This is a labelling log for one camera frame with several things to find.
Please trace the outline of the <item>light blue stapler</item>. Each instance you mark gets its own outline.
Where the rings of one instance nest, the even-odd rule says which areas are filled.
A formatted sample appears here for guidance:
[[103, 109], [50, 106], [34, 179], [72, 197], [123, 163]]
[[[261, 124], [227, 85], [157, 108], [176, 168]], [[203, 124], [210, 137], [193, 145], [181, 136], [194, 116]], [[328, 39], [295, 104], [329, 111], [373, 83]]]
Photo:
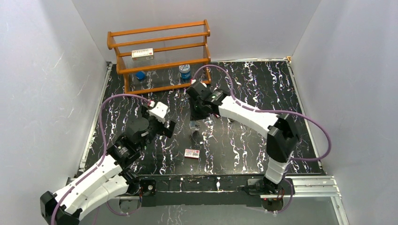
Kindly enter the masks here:
[[189, 125], [190, 125], [190, 128], [200, 128], [200, 124], [194, 120], [190, 121]]

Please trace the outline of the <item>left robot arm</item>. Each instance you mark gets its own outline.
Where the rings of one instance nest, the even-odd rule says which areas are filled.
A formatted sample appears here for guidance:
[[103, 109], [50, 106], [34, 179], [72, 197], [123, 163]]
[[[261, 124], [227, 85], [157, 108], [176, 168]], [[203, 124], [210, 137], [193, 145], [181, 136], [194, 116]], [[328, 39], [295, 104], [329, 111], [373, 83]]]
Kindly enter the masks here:
[[77, 225], [89, 212], [111, 198], [139, 195], [147, 187], [131, 169], [157, 135], [171, 138], [176, 123], [166, 127], [168, 106], [151, 102], [141, 107], [141, 117], [125, 129], [105, 155], [81, 176], [40, 197], [41, 215], [49, 225]]

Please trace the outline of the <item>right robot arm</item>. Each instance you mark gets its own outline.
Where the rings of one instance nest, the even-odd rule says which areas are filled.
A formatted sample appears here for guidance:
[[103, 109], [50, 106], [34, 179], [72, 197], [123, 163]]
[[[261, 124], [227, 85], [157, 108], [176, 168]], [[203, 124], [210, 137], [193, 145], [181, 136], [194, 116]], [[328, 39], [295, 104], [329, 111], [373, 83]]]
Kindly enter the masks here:
[[210, 90], [193, 80], [187, 89], [191, 120], [204, 120], [210, 115], [237, 121], [266, 139], [268, 167], [262, 180], [249, 179], [249, 194], [277, 194], [283, 188], [283, 175], [300, 139], [294, 119], [287, 113], [259, 112], [234, 99], [222, 89]]

